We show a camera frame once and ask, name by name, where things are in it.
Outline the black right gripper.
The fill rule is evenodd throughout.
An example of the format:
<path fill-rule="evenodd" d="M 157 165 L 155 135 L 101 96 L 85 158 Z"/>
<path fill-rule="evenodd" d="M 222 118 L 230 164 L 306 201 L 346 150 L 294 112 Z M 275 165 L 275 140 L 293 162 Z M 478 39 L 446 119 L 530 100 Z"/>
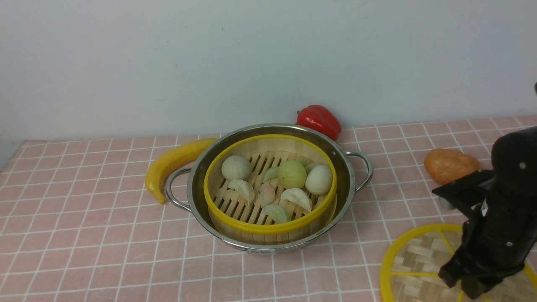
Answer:
<path fill-rule="evenodd" d="M 438 276 L 476 299 L 520 273 L 536 241 L 536 193 L 493 184 L 462 226 L 461 244 Z"/>

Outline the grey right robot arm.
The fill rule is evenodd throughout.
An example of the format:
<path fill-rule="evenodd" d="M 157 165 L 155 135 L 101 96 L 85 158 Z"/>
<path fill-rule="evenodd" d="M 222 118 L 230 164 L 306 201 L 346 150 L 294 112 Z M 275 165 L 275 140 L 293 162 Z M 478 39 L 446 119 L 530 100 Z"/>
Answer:
<path fill-rule="evenodd" d="M 470 299 L 522 271 L 536 243 L 536 127 L 497 139 L 491 164 L 432 191 L 467 217 L 461 245 L 438 276 L 448 287 L 460 283 Z"/>

